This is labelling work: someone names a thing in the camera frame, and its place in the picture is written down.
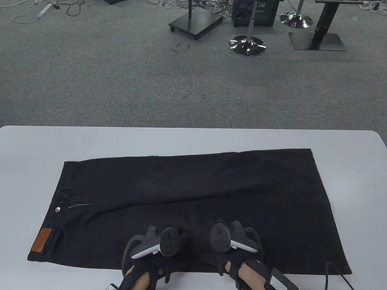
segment metal pole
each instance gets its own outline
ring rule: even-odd
[[[192,18],[192,0],[188,1],[188,18]]]
[[[247,40],[250,40],[251,35],[253,34],[255,12],[257,11],[257,5],[258,5],[258,0],[255,0],[254,1],[254,7],[253,7],[253,13],[251,13],[250,24],[248,26]]]
[[[302,5],[304,5],[304,0],[300,0],[300,2],[298,3],[297,14],[301,13]]]

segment white label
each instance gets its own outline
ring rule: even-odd
[[[288,288],[282,284],[276,277],[271,276],[270,285],[277,290],[288,290]]]
[[[110,284],[105,290],[117,290],[112,284]]]

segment wrist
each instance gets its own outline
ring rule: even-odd
[[[227,262],[224,266],[226,272],[230,272],[231,263]],[[242,263],[238,270],[238,277],[241,278],[252,290],[265,290],[266,279],[255,272],[245,263]]]

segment gray carpet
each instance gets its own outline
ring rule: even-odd
[[[356,129],[387,140],[387,15],[341,5],[330,32],[347,52],[294,50],[277,18],[255,28],[266,52],[244,58],[227,42],[246,28],[230,19],[194,41],[168,29],[186,11],[86,0],[77,17],[62,7],[14,23],[29,3],[0,8],[0,126]],[[322,8],[303,11],[316,24]]]

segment brown leather patch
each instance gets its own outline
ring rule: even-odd
[[[35,239],[34,244],[32,245],[31,252],[41,253],[43,247],[45,246],[48,236],[50,235],[52,229],[42,228]]]

